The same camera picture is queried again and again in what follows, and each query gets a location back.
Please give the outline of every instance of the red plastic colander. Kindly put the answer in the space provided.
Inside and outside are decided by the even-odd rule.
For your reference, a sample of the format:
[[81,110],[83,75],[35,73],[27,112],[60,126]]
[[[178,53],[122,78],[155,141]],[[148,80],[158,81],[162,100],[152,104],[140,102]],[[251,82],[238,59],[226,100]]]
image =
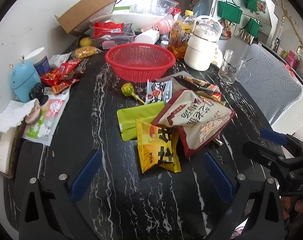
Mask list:
[[115,46],[105,54],[105,59],[117,76],[139,83],[160,78],[176,62],[167,49],[147,43]]

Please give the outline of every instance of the bamboo stick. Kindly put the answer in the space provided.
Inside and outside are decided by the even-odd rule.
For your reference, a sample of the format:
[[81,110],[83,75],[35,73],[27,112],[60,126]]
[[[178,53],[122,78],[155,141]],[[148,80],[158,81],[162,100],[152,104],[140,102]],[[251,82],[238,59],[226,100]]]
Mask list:
[[300,37],[300,35],[298,34],[298,31],[296,30],[296,27],[295,27],[293,21],[291,20],[290,16],[288,15],[288,12],[287,12],[287,10],[285,9],[285,5],[284,5],[283,0],[281,0],[281,6],[282,6],[282,10],[283,10],[283,13],[284,13],[285,17],[289,20],[290,25],[293,27],[293,30],[294,30],[294,32],[295,32],[295,34],[296,34],[296,36],[297,36],[297,38],[298,38],[300,44],[301,44],[302,47],[303,47],[303,40],[302,40],[302,38]]

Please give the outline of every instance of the white electric kettle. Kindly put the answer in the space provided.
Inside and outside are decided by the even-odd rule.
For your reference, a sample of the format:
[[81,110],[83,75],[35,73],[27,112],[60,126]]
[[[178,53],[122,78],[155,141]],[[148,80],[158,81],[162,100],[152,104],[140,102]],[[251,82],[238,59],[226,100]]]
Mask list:
[[[203,19],[202,22],[196,26],[196,23],[201,19]],[[197,17],[191,31],[192,35],[187,43],[185,63],[198,71],[207,70],[218,48],[216,42],[222,31],[223,27],[213,17],[206,15]]]

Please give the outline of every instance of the yellow snack bag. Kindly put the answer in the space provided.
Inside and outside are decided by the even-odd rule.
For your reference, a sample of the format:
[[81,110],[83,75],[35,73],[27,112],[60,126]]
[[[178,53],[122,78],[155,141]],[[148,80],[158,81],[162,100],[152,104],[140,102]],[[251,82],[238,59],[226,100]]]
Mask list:
[[178,132],[178,129],[175,129],[172,133],[172,136],[171,136],[174,162],[160,165],[161,167],[163,167],[163,168],[165,168],[169,171],[175,172],[175,173],[182,171],[181,168],[180,168],[179,158],[178,158],[177,152],[176,152],[176,145],[177,145],[177,142],[178,142],[178,138],[179,138],[179,132]]
[[156,164],[173,163],[171,130],[136,119],[138,154],[144,173]]

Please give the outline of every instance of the chair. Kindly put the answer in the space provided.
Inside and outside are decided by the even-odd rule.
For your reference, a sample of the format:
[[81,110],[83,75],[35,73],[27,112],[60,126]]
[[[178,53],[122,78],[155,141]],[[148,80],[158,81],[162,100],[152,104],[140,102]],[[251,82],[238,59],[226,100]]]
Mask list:
[[246,63],[246,68],[238,78],[273,125],[302,97],[303,91],[292,79],[284,64],[263,47],[252,44],[246,59],[251,58],[253,59]]

